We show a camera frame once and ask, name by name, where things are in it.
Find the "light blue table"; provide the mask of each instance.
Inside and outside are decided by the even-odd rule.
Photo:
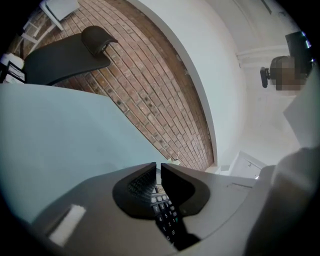
[[[166,159],[109,97],[0,86],[0,185],[26,221],[83,180],[149,162]]]

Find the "chair headrest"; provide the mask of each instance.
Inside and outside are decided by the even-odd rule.
[[[81,33],[81,40],[93,56],[104,51],[109,43],[118,43],[118,40],[99,26],[86,27]]]

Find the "white wall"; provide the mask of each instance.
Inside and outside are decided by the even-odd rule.
[[[160,28],[184,62],[203,106],[218,165],[238,140],[247,110],[245,76],[229,30],[205,0],[129,2]]]
[[[300,145],[283,111],[294,100],[288,91],[262,87],[260,68],[273,58],[289,55],[285,35],[299,30],[289,15],[274,1],[266,0],[270,14],[260,0],[206,0],[224,21],[238,48],[245,74],[247,118],[239,140],[220,158],[229,165],[239,151],[273,165]]]
[[[210,174],[215,174],[219,170],[220,166],[215,166],[214,164],[208,167],[205,172]]]

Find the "phone keypad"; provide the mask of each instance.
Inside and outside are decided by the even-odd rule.
[[[152,195],[151,205],[155,214],[155,221],[161,232],[170,243],[174,243],[178,235],[178,213],[166,192],[159,185],[156,190],[161,193]]]

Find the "brick wall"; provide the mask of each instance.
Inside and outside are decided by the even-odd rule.
[[[204,171],[213,163],[206,119],[196,89],[166,37],[124,0],[78,2],[80,8],[61,22],[64,31],[55,28],[40,47],[91,25],[105,28],[119,43],[106,51],[108,68],[57,86],[109,96],[167,159],[179,153],[182,166]]]

